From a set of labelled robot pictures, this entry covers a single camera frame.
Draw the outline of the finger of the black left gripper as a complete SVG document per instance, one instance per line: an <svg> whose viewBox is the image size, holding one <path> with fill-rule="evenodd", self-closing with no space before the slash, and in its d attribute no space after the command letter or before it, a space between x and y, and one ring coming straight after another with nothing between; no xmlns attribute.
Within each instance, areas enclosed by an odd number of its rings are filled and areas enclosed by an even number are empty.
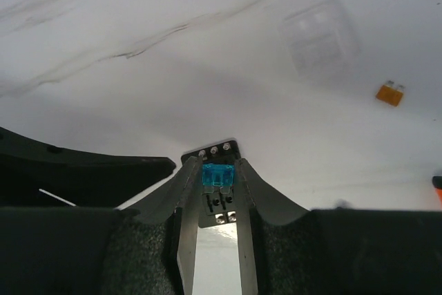
<svg viewBox="0 0 442 295"><path fill-rule="evenodd" d="M1 129L1 206L115 208L175 168L166 157L71 150Z"/></svg>

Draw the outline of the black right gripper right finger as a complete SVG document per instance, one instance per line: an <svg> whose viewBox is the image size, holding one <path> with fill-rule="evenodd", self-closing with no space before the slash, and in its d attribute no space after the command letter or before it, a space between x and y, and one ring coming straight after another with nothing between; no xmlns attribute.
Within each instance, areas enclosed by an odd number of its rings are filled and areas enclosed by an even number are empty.
<svg viewBox="0 0 442 295"><path fill-rule="evenodd" d="M441 214L307 210L235 164L243 294L440 294Z"/></svg>

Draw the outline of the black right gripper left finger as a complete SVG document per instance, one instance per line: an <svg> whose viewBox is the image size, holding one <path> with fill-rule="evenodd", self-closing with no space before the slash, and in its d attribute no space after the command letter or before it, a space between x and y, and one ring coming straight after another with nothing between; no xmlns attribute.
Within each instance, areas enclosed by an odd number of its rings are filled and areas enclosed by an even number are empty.
<svg viewBox="0 0 442 295"><path fill-rule="evenodd" d="M2 294L190 294L202 161L127 209L1 209Z"/></svg>

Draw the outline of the black fuse box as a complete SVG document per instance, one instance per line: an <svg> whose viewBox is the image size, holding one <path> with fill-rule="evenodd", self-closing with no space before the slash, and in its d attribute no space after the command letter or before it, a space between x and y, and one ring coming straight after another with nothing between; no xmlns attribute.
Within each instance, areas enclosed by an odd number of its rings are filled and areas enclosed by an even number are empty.
<svg viewBox="0 0 442 295"><path fill-rule="evenodd" d="M209 144L182 154L181 163L190 157L200 158L204 164L231 164L235 167L236 160L241 158L240 149L235 139L229 138ZM202 186L202 207L198 226L209 228L236 222L236 206L233 197L234 189L230 193L204 193Z"/></svg>

